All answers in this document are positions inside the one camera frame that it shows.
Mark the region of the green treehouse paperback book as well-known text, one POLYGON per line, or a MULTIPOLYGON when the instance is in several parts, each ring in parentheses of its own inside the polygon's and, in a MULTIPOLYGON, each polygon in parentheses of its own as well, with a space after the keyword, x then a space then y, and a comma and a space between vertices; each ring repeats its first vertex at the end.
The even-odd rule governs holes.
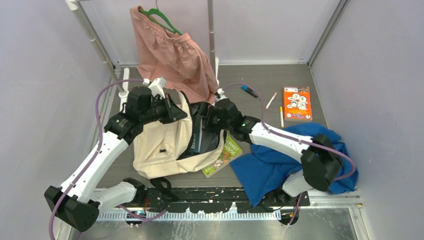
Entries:
POLYGON ((240 157, 242 153, 242 148, 228 134, 226 137, 226 142, 223 146, 223 150, 217 160, 215 160, 209 166, 203 168, 201 171, 206 178, 209 178, 220 171, 222 168, 226 167, 230 162, 240 157))

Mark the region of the dark blue hardcover book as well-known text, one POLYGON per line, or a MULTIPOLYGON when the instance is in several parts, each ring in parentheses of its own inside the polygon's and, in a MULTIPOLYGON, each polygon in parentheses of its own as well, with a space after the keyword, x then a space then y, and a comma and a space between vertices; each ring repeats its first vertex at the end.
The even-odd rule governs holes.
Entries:
POLYGON ((220 140, 220 134, 215 131, 206 131, 207 111, 211 104, 196 102, 189 105, 192 120, 192 134, 187 149, 178 157, 178 160, 190 158, 216 150, 220 140))

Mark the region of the beige canvas backpack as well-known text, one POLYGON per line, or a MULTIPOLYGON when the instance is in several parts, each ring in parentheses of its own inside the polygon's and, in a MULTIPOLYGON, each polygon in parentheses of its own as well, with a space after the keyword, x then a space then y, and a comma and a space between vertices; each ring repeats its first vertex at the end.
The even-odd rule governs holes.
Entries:
POLYGON ((197 172, 210 166, 221 155, 227 134, 202 132, 201 145, 205 151, 189 152, 195 139, 193 134, 194 106, 187 96, 178 92, 177 104, 187 117, 169 124, 155 121, 146 124, 143 132, 133 141, 133 168, 147 179, 156 179, 177 174, 197 172))

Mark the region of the orange comic paperback book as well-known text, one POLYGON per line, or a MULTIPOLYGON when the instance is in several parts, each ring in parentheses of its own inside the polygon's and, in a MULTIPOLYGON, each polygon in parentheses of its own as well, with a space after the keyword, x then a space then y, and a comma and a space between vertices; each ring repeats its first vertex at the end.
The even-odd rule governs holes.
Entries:
POLYGON ((313 120, 309 87, 285 86, 282 93, 285 121, 311 122, 313 120))

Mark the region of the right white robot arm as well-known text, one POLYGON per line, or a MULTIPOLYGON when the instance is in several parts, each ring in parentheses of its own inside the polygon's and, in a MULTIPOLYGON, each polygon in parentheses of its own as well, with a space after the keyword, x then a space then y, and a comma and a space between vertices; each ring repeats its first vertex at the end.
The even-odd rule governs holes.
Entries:
POLYGON ((271 148, 301 164, 301 170, 290 175, 277 192, 283 205, 291 205, 299 194, 309 190, 328 191, 344 166, 346 155, 336 150, 325 135, 310 137, 275 128, 259 118, 242 114, 228 98, 220 99, 215 105, 201 102, 198 114, 205 118, 204 131, 228 131, 240 142, 271 148))

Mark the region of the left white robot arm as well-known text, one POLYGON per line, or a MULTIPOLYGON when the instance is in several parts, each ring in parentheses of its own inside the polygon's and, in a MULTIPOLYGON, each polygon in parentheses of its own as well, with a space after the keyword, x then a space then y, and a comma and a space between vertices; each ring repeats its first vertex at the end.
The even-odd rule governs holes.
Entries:
POLYGON ((144 126, 159 122, 171 124, 188 117, 184 93, 176 104, 169 94, 156 94, 145 86, 134 87, 122 111, 112 116, 99 137, 98 144, 77 170, 59 187, 49 186, 44 198, 58 218, 79 232, 87 231, 98 216, 115 206, 131 203, 141 206, 146 200, 144 185, 125 179, 118 185, 94 194, 94 190, 115 159, 143 132, 144 126))

